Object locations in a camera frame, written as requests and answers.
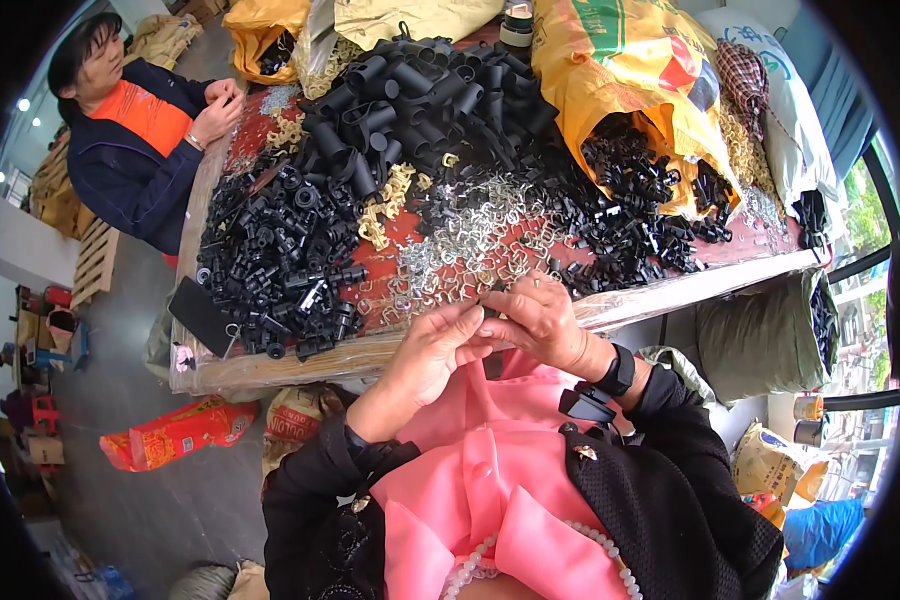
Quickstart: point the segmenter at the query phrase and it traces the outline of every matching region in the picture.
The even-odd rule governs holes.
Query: black cardigan
[[[620,548],[646,600],[762,598],[780,565],[783,535],[740,500],[727,450],[702,402],[658,365],[639,404],[624,413],[644,434],[639,445],[560,429],[567,476]],[[573,450],[581,444],[598,460],[582,460]],[[354,513],[338,508],[337,497],[360,498],[419,455],[412,443],[395,445],[368,481],[350,459],[341,415],[288,455],[263,494],[270,598],[382,600],[383,510],[370,501]]]

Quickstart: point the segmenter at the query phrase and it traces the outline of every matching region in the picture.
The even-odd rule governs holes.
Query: orange shirt
[[[126,79],[120,79],[90,118],[120,123],[164,157],[177,148],[194,124],[183,110]]]

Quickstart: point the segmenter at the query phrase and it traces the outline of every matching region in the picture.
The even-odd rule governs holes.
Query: red plastic bag
[[[258,410],[257,402],[230,404],[208,395],[129,431],[100,436],[99,447],[117,469],[152,471],[211,444],[233,446]]]

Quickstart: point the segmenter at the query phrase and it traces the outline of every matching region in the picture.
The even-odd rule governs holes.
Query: concrete floor
[[[198,80],[235,75],[228,62],[233,43],[219,21],[180,56],[176,72]],[[196,561],[263,562],[267,536],[260,510],[263,418],[229,448],[204,448],[152,472],[118,470],[100,450],[100,436],[192,402],[171,394],[141,359],[173,280],[159,252],[121,236],[110,292],[81,311],[91,328],[89,365],[54,379],[67,461],[57,482],[61,522],[77,547],[115,566],[144,599],[166,597]],[[693,319],[692,309],[674,313],[666,338],[691,356]],[[634,350],[655,345],[660,325],[660,318],[651,318],[612,339]],[[765,415],[766,399],[752,398],[730,412],[718,407],[714,426],[730,448],[754,417]]]

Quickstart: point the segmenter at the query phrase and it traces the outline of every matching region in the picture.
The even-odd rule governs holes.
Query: hand
[[[203,98],[207,101],[207,106],[212,105],[221,96],[233,98],[234,102],[240,103],[244,100],[244,90],[240,89],[234,78],[219,78],[203,90]]]
[[[587,381],[599,381],[607,374],[616,350],[577,326],[570,295],[547,273],[531,270],[509,292],[489,292],[480,303],[506,319],[488,318],[478,337],[510,342],[541,363]]]
[[[484,309],[473,301],[440,306],[413,321],[389,365],[346,413],[348,426],[374,443],[396,436],[420,408],[443,392],[459,368],[493,352],[492,340],[474,338]]]
[[[220,96],[196,115],[190,127],[190,135],[196,138],[204,148],[210,142],[222,138],[233,131],[240,113],[244,110],[242,102],[230,102],[226,106],[228,96]]]

